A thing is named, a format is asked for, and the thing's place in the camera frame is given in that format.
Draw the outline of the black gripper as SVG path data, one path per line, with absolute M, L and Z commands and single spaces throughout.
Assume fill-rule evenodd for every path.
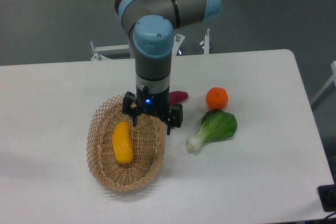
M 137 95 L 126 92 L 122 102 L 122 113 L 131 117 L 133 127 L 136 127 L 141 114 L 157 117 L 164 122 L 167 135 L 170 135 L 172 129 L 181 127 L 183 106 L 169 105 L 169 88 L 155 94 L 143 93 L 139 88 L 136 90 Z

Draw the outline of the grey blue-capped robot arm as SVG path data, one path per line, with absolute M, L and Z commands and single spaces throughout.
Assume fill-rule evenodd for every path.
M 171 60 L 177 28 L 218 16 L 221 0 L 115 0 L 115 9 L 135 59 L 136 93 L 127 92 L 122 112 L 137 123 L 141 114 L 180 127 L 183 108 L 169 105 Z

